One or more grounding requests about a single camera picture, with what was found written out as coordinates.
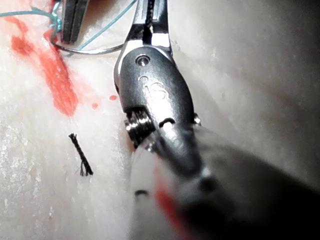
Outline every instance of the surgical needle holder jaw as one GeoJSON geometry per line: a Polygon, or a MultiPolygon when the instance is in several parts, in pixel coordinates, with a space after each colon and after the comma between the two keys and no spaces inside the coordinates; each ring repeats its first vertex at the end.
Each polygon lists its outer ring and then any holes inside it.
{"type": "Polygon", "coordinates": [[[90,0],[63,0],[61,41],[64,44],[73,45],[78,40],[89,2],[90,0]]]}
{"type": "Polygon", "coordinates": [[[138,0],[114,83],[135,148],[167,122],[195,122],[190,91],[172,57],[167,0],[138,0]]]}

